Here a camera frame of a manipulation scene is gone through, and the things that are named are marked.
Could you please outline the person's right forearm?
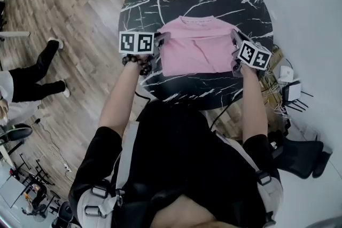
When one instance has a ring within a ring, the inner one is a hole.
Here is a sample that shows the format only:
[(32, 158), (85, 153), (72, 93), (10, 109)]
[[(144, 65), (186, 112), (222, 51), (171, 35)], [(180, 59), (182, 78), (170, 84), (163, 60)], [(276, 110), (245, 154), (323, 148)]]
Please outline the person's right forearm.
[(253, 136), (267, 135), (268, 119), (255, 70), (242, 64), (240, 72), (243, 76), (242, 132), (245, 143)]

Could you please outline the black office chair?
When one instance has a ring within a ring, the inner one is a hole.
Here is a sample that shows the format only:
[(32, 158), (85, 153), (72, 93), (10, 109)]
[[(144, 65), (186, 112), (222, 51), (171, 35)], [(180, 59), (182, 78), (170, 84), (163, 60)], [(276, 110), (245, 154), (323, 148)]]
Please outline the black office chair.
[(270, 132), (268, 139), (276, 167), (301, 179), (319, 178), (332, 154), (324, 150), (321, 141), (289, 140), (279, 130)]

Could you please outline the pink sweatshirt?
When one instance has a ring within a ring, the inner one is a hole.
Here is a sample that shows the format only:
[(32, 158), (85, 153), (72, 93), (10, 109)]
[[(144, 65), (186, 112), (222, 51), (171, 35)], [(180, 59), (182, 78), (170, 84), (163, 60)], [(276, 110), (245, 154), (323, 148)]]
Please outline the pink sweatshirt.
[(165, 77), (231, 71), (235, 51), (231, 32), (239, 28), (214, 16), (183, 17), (166, 23), (158, 32), (170, 33), (160, 48)]

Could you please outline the grey shoulder harness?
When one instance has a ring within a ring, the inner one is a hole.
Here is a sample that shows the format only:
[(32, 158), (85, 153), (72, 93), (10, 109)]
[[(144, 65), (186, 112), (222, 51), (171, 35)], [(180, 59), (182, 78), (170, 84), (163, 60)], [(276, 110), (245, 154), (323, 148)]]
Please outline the grey shoulder harness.
[[(129, 129), (122, 145), (122, 152), (114, 164), (113, 169), (117, 171), (115, 192), (110, 194), (105, 186), (93, 186), (80, 197), (77, 215), (82, 228), (150, 228), (152, 224), (161, 220), (161, 216), (158, 215), (161, 207), (177, 198), (179, 190), (169, 190), (157, 193), (149, 201), (126, 200), (127, 194), (132, 191), (127, 183), (137, 129), (137, 123)], [(283, 201), (281, 182), (262, 171), (237, 141), (225, 138), (217, 131), (214, 134), (221, 142), (235, 149), (254, 169), (257, 189), (266, 211), (262, 228), (274, 228), (275, 216)]]

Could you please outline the white-legged dark-top desk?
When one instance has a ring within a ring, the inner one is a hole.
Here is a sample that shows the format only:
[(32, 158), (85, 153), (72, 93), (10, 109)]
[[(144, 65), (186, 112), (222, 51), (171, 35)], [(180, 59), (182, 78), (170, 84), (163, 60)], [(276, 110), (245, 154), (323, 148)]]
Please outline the white-legged dark-top desk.
[(6, 38), (6, 37), (29, 37), (30, 32), (0, 32), (0, 37), (1, 38)]

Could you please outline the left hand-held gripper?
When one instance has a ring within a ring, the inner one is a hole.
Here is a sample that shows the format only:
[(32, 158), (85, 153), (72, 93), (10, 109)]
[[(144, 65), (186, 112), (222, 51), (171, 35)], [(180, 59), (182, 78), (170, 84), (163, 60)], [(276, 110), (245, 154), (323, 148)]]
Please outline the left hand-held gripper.
[(164, 40), (170, 39), (170, 32), (150, 33), (136, 31), (119, 32), (119, 53), (123, 55), (122, 64), (137, 63), (141, 73), (149, 73), (152, 70), (151, 60), (154, 50), (164, 44)]

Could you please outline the person's left forearm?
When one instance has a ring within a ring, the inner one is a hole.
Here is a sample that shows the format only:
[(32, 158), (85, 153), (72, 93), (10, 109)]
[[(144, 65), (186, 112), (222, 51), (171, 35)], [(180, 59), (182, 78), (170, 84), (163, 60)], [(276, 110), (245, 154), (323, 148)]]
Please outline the person's left forearm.
[(140, 67), (136, 62), (128, 62), (116, 80), (99, 119), (99, 127), (108, 127), (123, 137), (129, 121)]

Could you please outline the white square router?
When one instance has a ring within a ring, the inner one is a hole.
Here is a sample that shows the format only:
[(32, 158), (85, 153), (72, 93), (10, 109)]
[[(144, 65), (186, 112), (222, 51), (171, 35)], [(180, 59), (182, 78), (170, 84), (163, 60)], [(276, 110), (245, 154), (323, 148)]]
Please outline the white square router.
[(289, 66), (282, 65), (280, 67), (280, 74), (278, 83), (292, 83), (294, 79), (294, 70)]

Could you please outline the cardboard box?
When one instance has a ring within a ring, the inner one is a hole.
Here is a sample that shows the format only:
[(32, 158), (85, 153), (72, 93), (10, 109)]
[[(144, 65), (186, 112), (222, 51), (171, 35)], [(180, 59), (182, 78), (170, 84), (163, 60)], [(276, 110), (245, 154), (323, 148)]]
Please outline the cardboard box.
[(264, 98), (264, 104), (268, 105), (277, 115), (284, 115), (282, 106), (281, 85), (277, 81), (274, 70), (283, 58), (280, 48), (274, 45), (271, 51), (271, 59), (269, 61), (266, 72), (260, 79), (261, 92)]

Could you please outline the person's black top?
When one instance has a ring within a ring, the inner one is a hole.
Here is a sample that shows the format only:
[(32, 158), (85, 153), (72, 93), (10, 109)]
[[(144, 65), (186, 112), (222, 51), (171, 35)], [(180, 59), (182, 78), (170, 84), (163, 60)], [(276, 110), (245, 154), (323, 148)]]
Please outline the person's black top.
[(243, 143), (248, 163), (211, 132), (202, 113), (161, 101), (142, 111), (112, 228), (149, 228), (156, 213), (184, 195), (219, 222), (263, 228), (272, 217), (258, 191), (260, 175), (280, 178), (268, 138)]

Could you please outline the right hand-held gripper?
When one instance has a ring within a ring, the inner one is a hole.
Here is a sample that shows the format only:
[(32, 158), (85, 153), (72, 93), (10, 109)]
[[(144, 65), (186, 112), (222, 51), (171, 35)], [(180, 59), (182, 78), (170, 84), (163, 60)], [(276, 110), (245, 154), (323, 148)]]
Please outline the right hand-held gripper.
[(241, 64), (245, 64), (257, 71), (266, 71), (271, 59), (271, 52), (264, 46), (253, 43), (253, 40), (240, 30), (231, 30), (232, 43), (237, 50), (232, 54), (231, 62), (234, 77), (242, 77)]

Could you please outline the white router black antennas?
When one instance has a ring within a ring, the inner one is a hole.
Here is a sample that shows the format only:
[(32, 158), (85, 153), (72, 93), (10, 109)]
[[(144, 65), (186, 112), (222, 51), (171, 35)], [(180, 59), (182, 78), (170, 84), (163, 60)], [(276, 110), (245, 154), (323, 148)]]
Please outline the white router black antennas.
[(312, 94), (302, 90), (302, 83), (300, 81), (294, 81), (282, 87), (281, 94), (283, 107), (288, 107), (301, 113), (309, 109), (309, 106), (300, 100), (301, 96), (314, 97)]

